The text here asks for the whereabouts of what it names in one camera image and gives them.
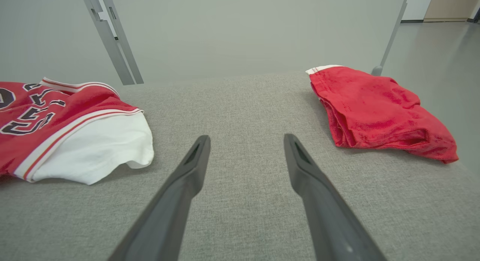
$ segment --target red cloth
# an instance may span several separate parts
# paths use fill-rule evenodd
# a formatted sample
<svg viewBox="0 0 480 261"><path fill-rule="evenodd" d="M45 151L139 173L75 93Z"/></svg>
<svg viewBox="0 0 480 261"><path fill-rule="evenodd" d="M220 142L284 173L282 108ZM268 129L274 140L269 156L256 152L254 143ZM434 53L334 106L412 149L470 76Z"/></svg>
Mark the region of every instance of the red cloth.
<svg viewBox="0 0 480 261"><path fill-rule="evenodd" d="M449 130L395 80L348 67L321 70L310 80L336 146L400 149L446 164L458 160Z"/></svg>

